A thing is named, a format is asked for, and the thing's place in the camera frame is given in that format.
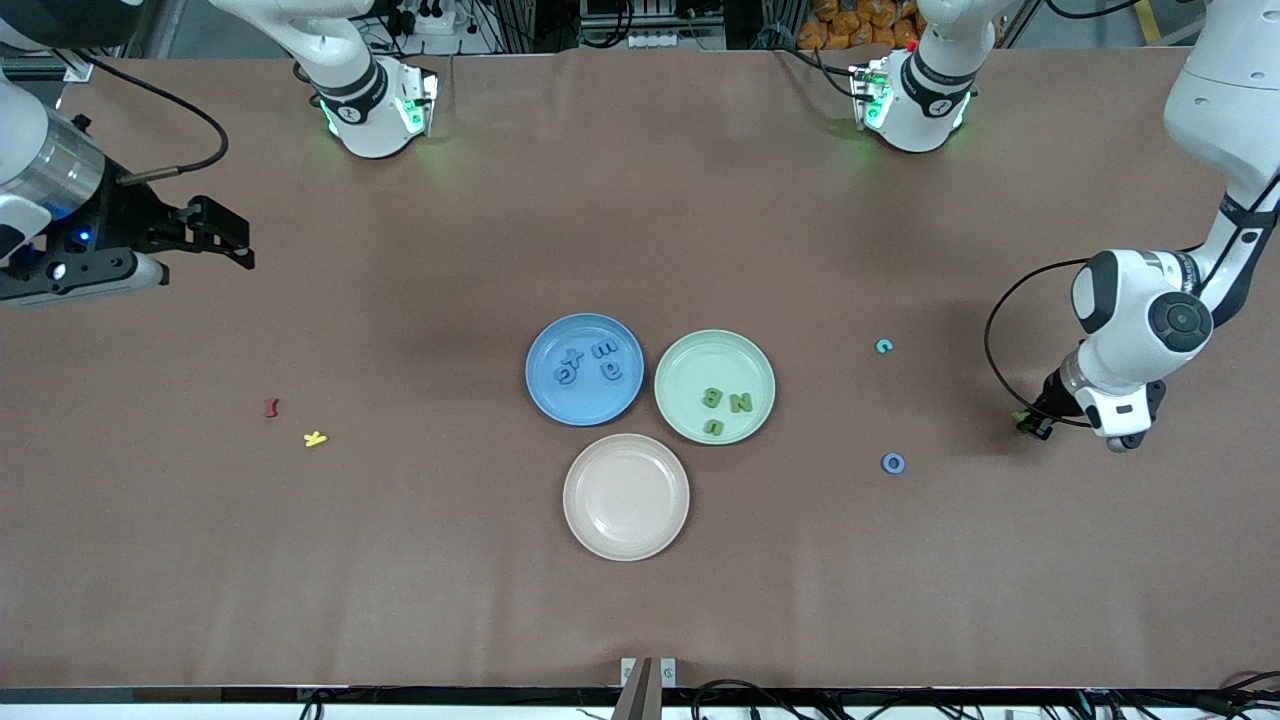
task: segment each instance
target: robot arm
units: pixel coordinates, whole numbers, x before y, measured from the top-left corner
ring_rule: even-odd
[[[1084,415],[1115,451],[1140,445],[1162,379],[1243,307],[1280,215],[1280,18],[1266,0],[1210,5],[1165,105],[1170,136],[1226,176],[1203,245],[1107,250],[1075,277],[1071,305],[1088,338],[1044,382],[1019,428],[1047,438],[1052,416]]]
[[[920,0],[929,24],[919,46],[893,50],[851,79],[859,124],[908,152],[941,147],[964,122],[973,81],[996,45],[991,18],[1006,4]]]
[[[279,42],[320,95],[329,132],[361,158],[385,158],[430,132],[434,74],[374,58],[351,20],[374,0],[211,0]]]
[[[141,0],[6,0],[0,53],[119,45]],[[211,251],[253,266],[248,223],[207,197],[172,208],[108,158],[82,126],[0,73],[0,302],[36,306],[168,282],[151,258]],[[44,236],[44,249],[33,241]]]

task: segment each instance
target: green plate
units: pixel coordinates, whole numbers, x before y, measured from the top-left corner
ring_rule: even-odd
[[[677,340],[658,363],[658,410],[677,433],[728,445],[760,429],[773,410],[773,366],[754,342],[728,331]]]

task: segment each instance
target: wire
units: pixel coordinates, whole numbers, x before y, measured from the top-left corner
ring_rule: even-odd
[[[1251,214],[1251,215],[1252,215],[1253,213],[1256,213],[1256,211],[1258,210],[1258,208],[1261,208],[1261,206],[1262,206],[1262,204],[1263,204],[1263,202],[1266,201],[1267,196],[1270,196],[1270,195],[1271,195],[1271,191],[1274,191],[1274,190],[1276,188],[1276,183],[1280,183],[1280,173],[1276,173],[1276,176],[1271,178],[1271,183],[1268,183],[1268,184],[1267,184],[1266,190],[1263,190],[1263,191],[1262,191],[1262,193],[1261,193],[1261,195],[1258,195],[1258,199],[1253,201],[1253,205],[1251,205],[1251,206],[1249,206],[1249,214]],[[1196,286],[1196,292],[1193,293],[1193,295],[1194,295],[1196,297],[1199,297],[1201,292],[1203,292],[1203,291],[1204,291],[1204,288],[1206,288],[1206,287],[1208,287],[1208,282],[1210,282],[1211,279],[1213,279],[1213,275],[1216,275],[1216,274],[1217,274],[1217,270],[1219,270],[1219,268],[1221,268],[1221,266],[1222,266],[1222,263],[1224,263],[1224,261],[1226,261],[1226,256],[1231,254],[1231,247],[1234,247],[1234,246],[1235,246],[1235,240],[1236,240],[1236,238],[1238,238],[1238,237],[1240,236],[1240,232],[1242,232],[1243,229],[1244,229],[1244,228],[1242,228],[1242,227],[1236,225],[1236,228],[1235,228],[1235,232],[1233,232],[1233,233],[1231,233],[1231,237],[1229,237],[1229,238],[1226,240],[1226,246],[1225,246],[1225,247],[1222,247],[1222,252],[1221,252],[1221,254],[1220,254],[1220,255],[1217,256],[1217,260],[1216,260],[1216,261],[1213,263],[1213,268],[1212,268],[1212,269],[1211,269],[1211,270],[1208,272],[1208,274],[1207,274],[1207,275],[1204,275],[1204,279],[1203,279],[1203,281],[1201,281],[1201,282],[1199,282],[1199,283],[1198,283],[1198,284]],[[1228,689],[1228,691],[1238,691],[1238,689],[1240,689],[1240,688],[1238,688],[1238,687],[1234,687],[1234,685],[1229,685],[1229,687],[1226,687],[1226,688],[1222,688],[1222,689]]]
[[[1137,694],[1130,694],[1128,697],[1125,697],[1124,694],[1120,694],[1120,700],[1128,700],[1129,705],[1133,705],[1133,707],[1138,712],[1140,712],[1142,716],[1146,717],[1147,720],[1161,720],[1161,717],[1158,715],[1156,715],[1155,712],[1147,710],[1147,706],[1138,701],[1138,696]]]
[[[1056,270],[1059,268],[1069,268],[1071,265],[1083,265],[1083,264],[1085,264],[1088,261],[1089,261],[1088,258],[1079,258],[1079,259],[1075,259],[1075,260],[1062,260],[1061,263],[1053,263],[1051,265],[1044,265],[1044,266],[1041,266],[1041,268],[1036,268],[1034,270],[1027,273],[1025,275],[1023,275],[1021,278],[1019,278],[1019,281],[1015,282],[1012,284],[1012,287],[1010,287],[1009,290],[1006,290],[1005,295],[1000,296],[1000,300],[996,301],[996,306],[991,309],[991,315],[987,315],[987,325],[982,329],[982,350],[987,354],[987,364],[991,365],[991,372],[996,373],[996,379],[1000,380],[1000,384],[1005,387],[1005,392],[1007,392],[1009,395],[1011,395],[1014,397],[1014,400],[1016,400],[1018,402],[1020,402],[1023,405],[1023,407],[1027,407],[1032,413],[1036,413],[1038,415],[1048,418],[1050,420],[1053,420],[1055,423],[1062,423],[1065,425],[1074,425],[1076,428],[1089,428],[1092,425],[1089,425],[1087,423],[1080,423],[1080,421],[1076,421],[1076,420],[1068,420],[1065,418],[1059,418],[1057,415],[1050,415],[1048,413],[1044,413],[1042,410],[1037,410],[1034,405],[1032,405],[1030,402],[1028,402],[1027,398],[1024,398],[1023,396],[1018,395],[1018,391],[1014,389],[1014,387],[1011,384],[1009,384],[1009,380],[1005,379],[1005,375],[1000,372],[1000,368],[996,366],[996,359],[991,356],[991,324],[996,320],[996,314],[1000,313],[1000,309],[1005,305],[1005,301],[1009,300],[1009,297],[1018,288],[1023,287],[1023,283],[1025,283],[1027,281],[1034,278],[1038,274],[1047,273],[1050,270]],[[1068,706],[1066,710],[1071,714],[1073,717],[1075,717],[1076,720],[1082,720],[1075,714],[1075,708],[1074,707]]]
[[[471,12],[472,13],[476,12],[475,0],[471,0]],[[480,14],[484,15],[484,24],[485,24],[485,27],[489,28],[489,35],[493,37],[494,44],[499,49],[502,49],[503,53],[506,53],[507,51],[507,44],[503,42],[503,38],[498,35],[498,31],[494,29],[493,20],[489,19],[489,13],[485,12],[485,10],[480,10]]]
[[[703,45],[703,40],[700,37],[698,37],[698,33],[694,32],[694,12],[692,10],[689,10],[689,17],[685,18],[685,22],[689,24],[689,37],[694,38],[694,42],[698,44],[698,49],[701,50],[703,53],[710,53],[710,50],[705,45]]]
[[[636,12],[636,9],[635,9],[635,5],[631,3],[631,0],[625,0],[625,1],[626,1],[626,5],[621,5],[621,4],[618,5],[618,23],[613,27],[613,31],[609,32],[609,35],[604,36],[604,42],[593,42],[590,40],[582,37],[580,40],[582,42],[582,45],[586,45],[588,47],[598,47],[600,50],[608,50],[609,47],[613,47],[613,46],[618,45],[620,42],[622,42],[623,40],[626,40],[627,36],[631,35],[631,23],[635,22],[635,12]],[[622,13],[623,12],[626,13],[626,22],[627,22],[627,27],[626,28],[622,27]]]
[[[1267,195],[1270,195],[1271,191],[1275,188],[1275,186],[1276,186],[1276,181],[1274,179],[1274,181],[1271,181],[1271,186],[1267,188],[1267,191],[1262,193],[1262,197],[1266,197]],[[1252,213],[1257,208],[1251,209],[1249,211]],[[1267,673],[1258,673],[1256,675],[1249,675],[1248,678],[1240,680],[1239,683],[1231,683],[1230,685],[1226,685],[1222,689],[1224,691],[1243,691],[1244,688],[1247,688],[1249,685],[1256,685],[1256,684],[1261,683],[1262,680],[1270,680],[1271,678],[1280,678],[1280,670],[1270,670]]]
[[[196,170],[204,170],[205,168],[221,160],[227,155],[227,150],[230,147],[230,138],[227,137],[227,131],[223,129],[223,126],[219,124],[219,122],[215,120],[212,115],[201,110],[196,105],[183,100],[182,97],[178,97],[177,95],[169,92],[168,90],[156,87],[145,79],[136,78],[124,70],[118,70],[92,55],[81,53],[79,50],[76,50],[74,53],[76,55],[79,56],[81,60],[84,60],[86,63],[90,63],[96,68],[101,68],[102,72],[113,74],[131,85],[141,87],[147,92],[154,92],[155,95],[159,95],[160,97],[164,97],[165,100],[189,110],[192,114],[209,123],[209,127],[214,128],[214,132],[218,133],[218,150],[215,150],[214,154],[210,155],[209,158],[205,158],[204,160],[198,160],[196,163],[188,163],[186,165],[172,165],[166,168],[156,168],[154,170],[147,170],[145,173],[133,173],[131,176],[120,178],[119,179],[120,184],[141,184],[143,182],[150,182],[154,179],[165,179],[180,176],[183,173],[193,173]]]
[[[316,708],[316,714],[311,716],[311,720],[321,720],[321,717],[324,717],[324,705],[320,703],[321,696],[325,696],[328,700],[333,700],[338,697],[338,693],[330,691],[329,688],[320,688],[311,693],[307,702],[302,705],[302,715],[298,715],[298,720],[307,720],[307,712],[310,712],[312,707]]]
[[[831,87],[836,88],[836,92],[844,95],[845,97],[851,97],[854,100],[863,100],[865,102],[870,102],[872,100],[874,100],[874,97],[872,97],[870,95],[854,92],[851,90],[845,90],[844,87],[840,87],[840,83],[836,82],[836,78],[831,77],[831,68],[828,68],[827,64],[822,61],[822,55],[818,54],[817,47],[813,49],[813,59],[818,64],[818,69],[822,70],[822,77],[827,78],[827,82],[831,83]]]
[[[1124,3],[1120,3],[1119,5],[1112,5],[1112,6],[1106,8],[1103,10],[1096,10],[1093,13],[1069,13],[1069,12],[1064,10],[1062,8],[1059,8],[1057,3],[1053,3],[1053,0],[1044,0],[1044,4],[1048,5],[1048,9],[1053,10],[1055,14],[1061,15],[1061,17],[1069,19],[1069,20],[1092,20],[1093,18],[1101,18],[1103,15],[1110,15],[1111,13],[1119,13],[1120,10],[1128,10],[1129,8],[1133,8],[1134,5],[1137,5],[1140,1],[1142,0],[1124,0]]]
[[[381,15],[375,15],[375,17],[378,18],[378,22],[383,26],[383,29],[387,31],[387,37],[392,38],[392,47],[396,49],[396,54],[393,56],[397,60],[403,59],[404,58],[404,49],[399,46],[399,40],[397,40],[396,36],[392,33],[392,28],[390,28],[389,24],[387,24],[387,19],[383,18]]]
[[[822,63],[815,61],[813,58],[805,55],[804,53],[800,53],[797,50],[792,50],[791,47],[783,47],[782,45],[771,45],[771,46],[765,47],[765,50],[773,50],[773,51],[778,51],[778,53],[786,53],[788,55],[799,58],[800,61],[803,61],[804,64],[809,65],[810,68],[817,68],[817,69],[826,68],[824,72],[831,73],[833,76],[854,77],[855,74],[858,74],[859,72],[861,72],[861,70],[849,70],[849,69],[845,69],[845,68],[833,68],[831,65],[823,65]]]
[[[719,680],[712,680],[709,683],[703,683],[701,685],[698,685],[698,689],[694,692],[694,700],[689,703],[689,714],[692,716],[692,720],[701,720],[701,715],[699,715],[698,707],[701,703],[703,694],[709,689],[714,689],[722,685],[736,685],[755,691],[762,696],[764,696],[765,698],[768,698],[769,702],[772,702],[773,705],[777,705],[782,710],[786,710],[787,712],[794,715],[796,720],[814,720],[813,717],[809,717],[808,715],[804,715],[803,712],[796,710],[795,706],[792,706],[790,702],[780,698],[778,696],[771,693],[769,691],[762,688],[760,685],[756,685],[754,683],[748,683],[746,680],[735,680],[732,678],[722,678]]]

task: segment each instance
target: table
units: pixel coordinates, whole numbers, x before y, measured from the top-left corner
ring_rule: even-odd
[[[1161,126],[1184,56],[997,51],[924,156],[786,56],[465,58],[436,137],[380,161],[326,136],[288,63],[122,63],[225,123],[221,164],[156,190],[248,218],[259,266],[170,254],[168,288],[4,314],[0,683],[580,685],[644,653],[776,685],[1276,666],[1272,259],[1126,456],[1015,436],[982,354],[1024,272],[1202,240],[1222,181]],[[212,143],[102,73],[64,111],[133,169]],[[995,329],[1027,392],[1080,338],[1069,283]],[[557,425],[522,363],[575,311],[627,323],[650,373],[687,332],[746,334],[773,416],[695,446],[646,383],[614,423]],[[620,432],[692,484],[640,564],[591,556],[561,509],[576,454]]]

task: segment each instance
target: blue plate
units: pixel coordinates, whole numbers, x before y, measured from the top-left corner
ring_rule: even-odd
[[[644,352],[626,325],[580,313],[547,325],[525,360],[534,404],[566,425],[599,425],[635,402],[644,383]]]

